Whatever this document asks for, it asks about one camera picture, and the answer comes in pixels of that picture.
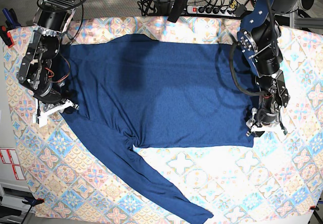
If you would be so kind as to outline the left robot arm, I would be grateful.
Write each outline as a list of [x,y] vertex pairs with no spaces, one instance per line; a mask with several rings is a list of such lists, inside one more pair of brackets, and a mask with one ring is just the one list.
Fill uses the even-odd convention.
[[[245,16],[237,33],[237,41],[230,48],[229,66],[233,82],[242,93],[257,96],[257,108],[251,110],[251,118],[246,122],[247,136],[260,137],[266,131],[287,130],[282,122],[282,108],[287,107],[290,95],[285,85],[280,64],[283,60],[278,46],[281,30],[275,15],[283,15],[292,10],[297,0],[257,0],[251,14]],[[234,69],[233,56],[236,47],[253,68],[255,83],[259,90],[251,92],[243,88]]]

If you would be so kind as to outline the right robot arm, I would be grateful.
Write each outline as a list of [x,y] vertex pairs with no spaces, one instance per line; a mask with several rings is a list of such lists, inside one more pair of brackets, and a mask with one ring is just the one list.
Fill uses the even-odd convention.
[[33,123],[43,127],[50,115],[67,108],[78,109],[62,92],[69,74],[57,79],[52,70],[53,60],[59,56],[61,41],[67,33],[75,10],[87,0],[37,0],[38,10],[25,56],[17,74],[19,84],[32,91],[35,98]]

